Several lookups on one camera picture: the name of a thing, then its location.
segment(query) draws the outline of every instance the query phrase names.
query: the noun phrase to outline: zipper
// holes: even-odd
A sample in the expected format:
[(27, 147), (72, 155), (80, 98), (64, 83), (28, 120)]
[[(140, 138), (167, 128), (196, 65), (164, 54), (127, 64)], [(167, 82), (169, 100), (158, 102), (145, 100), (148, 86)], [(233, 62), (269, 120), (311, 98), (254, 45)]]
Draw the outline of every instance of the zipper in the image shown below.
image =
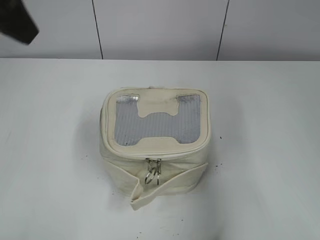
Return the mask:
[(159, 178), (161, 175), (161, 158), (150, 159), (146, 158), (145, 162), (147, 163), (147, 173), (144, 178), (144, 184), (149, 184), (156, 176), (157, 185), (159, 186)]

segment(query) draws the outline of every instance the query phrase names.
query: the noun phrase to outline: transparent lid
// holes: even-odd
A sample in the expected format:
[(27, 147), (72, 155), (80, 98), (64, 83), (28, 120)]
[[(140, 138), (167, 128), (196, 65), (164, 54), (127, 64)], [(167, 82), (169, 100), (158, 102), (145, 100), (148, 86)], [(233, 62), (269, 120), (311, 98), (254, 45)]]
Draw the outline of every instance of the transparent lid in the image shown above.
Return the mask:
[(174, 154), (208, 137), (208, 98), (195, 89), (127, 88), (106, 102), (110, 148), (127, 154)]

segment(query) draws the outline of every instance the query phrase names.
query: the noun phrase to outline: white wall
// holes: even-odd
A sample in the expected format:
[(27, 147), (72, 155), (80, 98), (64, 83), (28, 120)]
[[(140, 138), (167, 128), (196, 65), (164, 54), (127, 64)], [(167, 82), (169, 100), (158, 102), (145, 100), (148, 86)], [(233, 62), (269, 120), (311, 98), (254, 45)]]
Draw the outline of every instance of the white wall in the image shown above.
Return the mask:
[(101, 59), (91, 0), (24, 0), (39, 27), (30, 45), (0, 35), (0, 57)]
[(94, 0), (104, 59), (216, 60), (226, 0)]
[(319, 0), (230, 0), (219, 60), (320, 60)]
[[(104, 59), (215, 60), (228, 0), (93, 0)], [(40, 33), (0, 57), (100, 59), (92, 0), (24, 0)], [(320, 60), (319, 0), (230, 0), (219, 60)]]

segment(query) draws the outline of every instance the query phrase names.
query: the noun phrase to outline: black object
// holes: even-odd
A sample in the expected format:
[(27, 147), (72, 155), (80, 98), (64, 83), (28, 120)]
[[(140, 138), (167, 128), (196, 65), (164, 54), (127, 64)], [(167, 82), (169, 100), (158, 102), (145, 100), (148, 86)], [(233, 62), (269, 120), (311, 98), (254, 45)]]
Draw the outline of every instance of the black object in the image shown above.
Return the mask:
[(29, 45), (39, 29), (22, 0), (0, 0), (0, 32)]

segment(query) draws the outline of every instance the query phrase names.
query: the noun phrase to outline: panel seam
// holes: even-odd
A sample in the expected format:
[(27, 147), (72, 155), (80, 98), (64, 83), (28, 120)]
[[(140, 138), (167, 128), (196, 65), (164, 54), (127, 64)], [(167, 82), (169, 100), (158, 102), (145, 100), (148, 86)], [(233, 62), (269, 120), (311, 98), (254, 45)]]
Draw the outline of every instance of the panel seam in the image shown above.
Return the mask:
[(222, 43), (222, 37), (224, 35), (224, 30), (225, 30), (225, 26), (226, 26), (226, 19), (227, 19), (229, 3), (230, 3), (230, 0), (228, 0), (228, 2), (226, 4), (225, 15), (224, 15), (224, 20), (223, 20), (223, 25), (222, 25), (222, 31), (221, 31), (220, 41), (219, 41), (219, 47), (218, 47), (218, 51), (216, 53), (216, 59), (215, 59), (216, 61), (218, 61), (218, 58), (219, 58), (219, 53), (220, 53), (220, 48), (221, 48), (221, 43)]
[(96, 9), (95, 9), (94, 0), (91, 0), (91, 2), (92, 2), (93, 14), (94, 14), (96, 34), (98, 36), (98, 41), (99, 41), (99, 46), (100, 46), (101, 59), (104, 59), (104, 54), (102, 52), (102, 47), (101, 47), (100, 34), (99, 34), (99, 28), (98, 28), (98, 23), (97, 23), (97, 16), (96, 16)]

